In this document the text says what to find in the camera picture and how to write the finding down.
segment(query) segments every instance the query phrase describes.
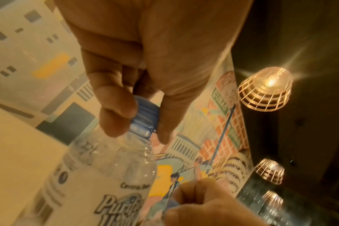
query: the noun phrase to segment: plastic bottle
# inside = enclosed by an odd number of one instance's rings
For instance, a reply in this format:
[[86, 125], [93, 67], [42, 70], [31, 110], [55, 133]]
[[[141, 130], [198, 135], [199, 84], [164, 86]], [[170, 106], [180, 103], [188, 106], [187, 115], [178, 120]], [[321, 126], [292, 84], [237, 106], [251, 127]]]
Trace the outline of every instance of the plastic bottle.
[[156, 178], [150, 136], [159, 108], [136, 96], [130, 130], [99, 129], [74, 140], [14, 226], [132, 226]]

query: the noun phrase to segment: yellow painted rectangle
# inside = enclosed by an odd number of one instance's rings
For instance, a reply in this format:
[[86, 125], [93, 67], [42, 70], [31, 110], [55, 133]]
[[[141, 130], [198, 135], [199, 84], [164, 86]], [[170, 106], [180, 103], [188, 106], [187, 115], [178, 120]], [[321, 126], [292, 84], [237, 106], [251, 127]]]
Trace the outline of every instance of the yellow painted rectangle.
[[70, 57], [62, 52], [52, 60], [46, 62], [39, 70], [33, 72], [33, 76], [38, 79], [46, 79], [66, 66]]

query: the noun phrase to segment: lamp shade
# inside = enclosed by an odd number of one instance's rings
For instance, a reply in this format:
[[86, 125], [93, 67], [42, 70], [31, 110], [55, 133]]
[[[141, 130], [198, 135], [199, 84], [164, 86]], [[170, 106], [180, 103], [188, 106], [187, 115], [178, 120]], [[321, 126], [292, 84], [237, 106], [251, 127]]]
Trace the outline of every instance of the lamp shade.
[[276, 209], [281, 209], [282, 203], [284, 202], [284, 200], [273, 191], [267, 191], [263, 195], [262, 199], [268, 204], [268, 206]]
[[284, 176], [284, 167], [276, 161], [263, 159], [255, 166], [255, 172], [273, 184], [281, 184]]
[[244, 80], [238, 88], [240, 101], [256, 111], [275, 111], [289, 100], [291, 73], [282, 67], [267, 67]]

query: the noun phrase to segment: bottle cap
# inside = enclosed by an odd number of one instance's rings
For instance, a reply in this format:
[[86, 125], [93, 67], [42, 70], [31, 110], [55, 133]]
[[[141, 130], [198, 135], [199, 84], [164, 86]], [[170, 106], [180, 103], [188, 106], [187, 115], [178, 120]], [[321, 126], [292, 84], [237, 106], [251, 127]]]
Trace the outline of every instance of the bottle cap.
[[159, 117], [159, 107], [149, 100], [135, 96], [139, 106], [137, 115], [132, 119], [130, 131], [149, 138], [152, 132], [156, 132]]

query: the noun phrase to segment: glowing light bulb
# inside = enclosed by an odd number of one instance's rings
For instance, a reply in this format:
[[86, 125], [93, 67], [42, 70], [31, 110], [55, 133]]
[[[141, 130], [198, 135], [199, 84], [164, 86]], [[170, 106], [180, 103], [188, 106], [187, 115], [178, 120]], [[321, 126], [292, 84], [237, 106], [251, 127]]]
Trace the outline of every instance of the glowing light bulb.
[[271, 88], [275, 85], [276, 83], [276, 80], [277, 80], [277, 76], [275, 77], [270, 77], [266, 82], [265, 82], [265, 86], [268, 87], [268, 88]]

